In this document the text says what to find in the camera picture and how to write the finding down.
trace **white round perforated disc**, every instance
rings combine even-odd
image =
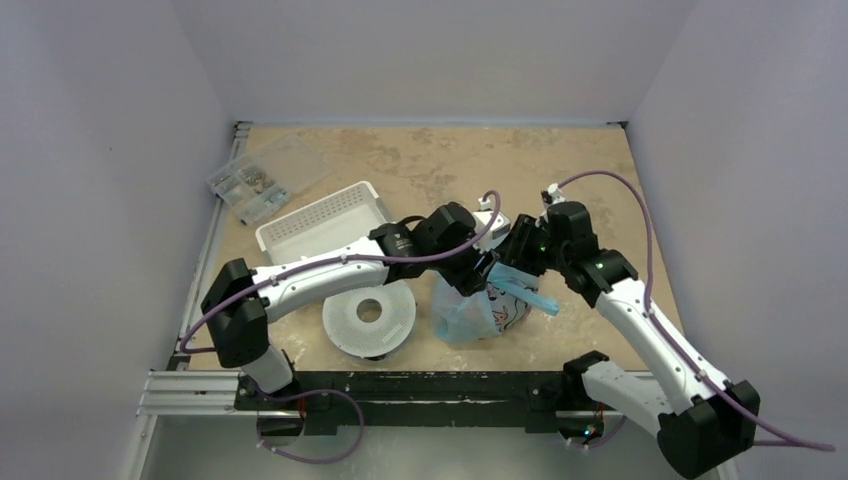
[[[360,288],[324,300],[324,330],[343,352],[362,358],[400,347],[415,323],[415,298],[406,282]]]

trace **white plastic basket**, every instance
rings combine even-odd
[[[344,247],[388,221],[380,196],[362,181],[262,225],[256,241],[278,265]]]

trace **gray wall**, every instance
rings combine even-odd
[[[762,416],[848,447],[848,3],[699,2],[628,128],[693,343]],[[758,449],[748,478],[848,478]]]
[[[0,478],[113,479],[228,119],[166,0],[4,0],[0,65]]]
[[[629,118],[695,0],[172,0],[227,111],[291,123]]]

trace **plastic bag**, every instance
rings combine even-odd
[[[463,297],[442,277],[433,291],[433,327],[436,337],[448,343],[469,343],[497,337],[524,319],[530,307],[549,315],[559,305],[539,295],[539,277],[503,264],[489,272],[486,289]]]

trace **beige countertop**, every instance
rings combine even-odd
[[[327,157],[335,171],[296,196],[273,218],[360,180],[373,184],[395,219],[426,216],[452,200],[472,208],[490,189],[501,193],[509,218],[519,213],[536,216],[541,211],[539,192],[543,188],[589,169],[612,170],[639,185],[627,139],[618,128],[254,127],[247,148],[288,133],[296,133]],[[565,194],[588,207],[601,245],[621,251],[644,278],[645,230],[630,192],[611,178],[589,177],[566,187]],[[237,257],[244,257],[250,266],[268,263],[254,237],[258,226],[244,226],[232,213],[228,215],[215,274]],[[654,299],[680,328],[656,246],[654,253]],[[338,350],[324,332],[321,304],[271,324],[271,340],[288,352],[300,370],[559,370],[563,362],[590,350],[606,353],[627,370],[645,369],[621,334],[568,290],[555,273],[545,275],[540,293],[559,302],[558,316],[533,310],[524,323],[501,337],[466,346],[448,345],[432,331],[430,303],[435,280],[432,273],[407,280],[418,304],[416,324],[402,349],[385,360],[366,362]],[[203,328],[195,346],[209,345],[208,331]],[[192,357],[191,368],[221,367],[214,354],[201,354]]]

